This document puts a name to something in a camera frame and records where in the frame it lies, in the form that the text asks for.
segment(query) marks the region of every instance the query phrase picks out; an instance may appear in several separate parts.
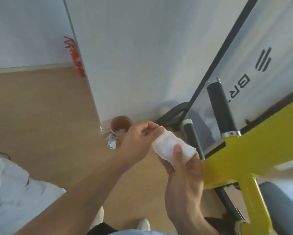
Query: white shoe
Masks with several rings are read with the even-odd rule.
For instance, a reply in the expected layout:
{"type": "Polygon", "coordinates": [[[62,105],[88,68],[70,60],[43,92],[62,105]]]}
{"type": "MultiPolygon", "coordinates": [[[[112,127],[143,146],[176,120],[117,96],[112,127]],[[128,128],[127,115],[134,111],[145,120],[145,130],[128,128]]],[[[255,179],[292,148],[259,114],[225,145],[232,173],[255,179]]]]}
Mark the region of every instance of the white shoe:
{"type": "Polygon", "coordinates": [[[151,231],[151,226],[149,221],[146,218],[141,219],[139,221],[137,229],[142,231],[151,231]]]}
{"type": "Polygon", "coordinates": [[[100,210],[98,211],[96,217],[94,218],[90,226],[90,230],[93,229],[96,225],[99,225],[100,223],[102,223],[103,218],[104,218],[104,209],[103,209],[103,206],[101,206],[100,210]]]}

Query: white wall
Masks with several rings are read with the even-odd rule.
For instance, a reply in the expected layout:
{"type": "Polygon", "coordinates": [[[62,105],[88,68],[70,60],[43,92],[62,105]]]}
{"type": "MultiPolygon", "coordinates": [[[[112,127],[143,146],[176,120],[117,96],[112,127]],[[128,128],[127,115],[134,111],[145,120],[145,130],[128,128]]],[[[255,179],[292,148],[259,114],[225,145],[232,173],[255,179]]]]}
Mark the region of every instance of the white wall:
{"type": "Polygon", "coordinates": [[[71,62],[63,0],[0,0],[0,68],[71,62]]]}
{"type": "Polygon", "coordinates": [[[246,2],[66,0],[103,128],[189,101],[246,2]]]}

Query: brown floor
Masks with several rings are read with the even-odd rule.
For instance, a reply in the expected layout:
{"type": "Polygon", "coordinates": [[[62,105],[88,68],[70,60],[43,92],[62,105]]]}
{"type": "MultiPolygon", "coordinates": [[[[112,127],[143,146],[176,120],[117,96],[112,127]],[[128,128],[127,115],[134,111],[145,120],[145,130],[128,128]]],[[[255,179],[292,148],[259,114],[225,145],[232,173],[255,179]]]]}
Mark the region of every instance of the brown floor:
{"type": "MultiPolygon", "coordinates": [[[[71,188],[112,153],[99,128],[86,79],[74,68],[0,74],[0,151],[32,178],[71,188]]],[[[140,218],[153,230],[173,232],[166,216],[167,175],[150,150],[118,182],[104,204],[104,221],[134,228],[140,218]]],[[[213,190],[205,191],[204,215],[224,212],[213,190]]]]}

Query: logo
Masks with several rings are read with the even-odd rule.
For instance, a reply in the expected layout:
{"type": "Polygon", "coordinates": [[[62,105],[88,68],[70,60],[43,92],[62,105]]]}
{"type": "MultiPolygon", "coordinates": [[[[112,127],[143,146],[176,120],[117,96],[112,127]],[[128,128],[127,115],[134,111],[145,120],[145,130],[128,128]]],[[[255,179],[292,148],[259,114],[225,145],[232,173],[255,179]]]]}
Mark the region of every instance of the logo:
{"type": "Polygon", "coordinates": [[[268,48],[266,54],[265,54],[265,49],[262,50],[262,53],[261,53],[260,57],[258,58],[256,64],[255,64],[255,69],[257,69],[258,71],[261,71],[263,65],[264,65],[265,62],[266,62],[265,66],[264,66],[264,68],[263,68],[263,70],[262,70],[262,72],[265,72],[265,71],[266,71],[266,69],[267,69],[267,67],[268,67],[268,65],[269,65],[269,63],[270,63],[270,61],[271,61],[271,58],[267,58],[268,55],[269,55],[269,53],[270,53],[270,51],[271,51],[271,47],[268,48]]]}

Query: fire extinguisher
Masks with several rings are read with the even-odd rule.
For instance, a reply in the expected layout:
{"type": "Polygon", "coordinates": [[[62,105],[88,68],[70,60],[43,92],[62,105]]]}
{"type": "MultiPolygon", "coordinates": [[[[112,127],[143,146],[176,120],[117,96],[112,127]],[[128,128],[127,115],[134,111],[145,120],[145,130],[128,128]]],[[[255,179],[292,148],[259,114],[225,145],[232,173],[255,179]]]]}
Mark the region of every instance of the fire extinguisher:
{"type": "Polygon", "coordinates": [[[79,77],[86,77],[85,71],[82,67],[81,58],[78,52],[78,49],[76,47],[76,43],[74,39],[71,39],[67,36],[64,36],[64,38],[67,38],[68,40],[64,41],[64,43],[67,44],[65,48],[69,48],[71,59],[73,60],[75,69],[79,77]]]}

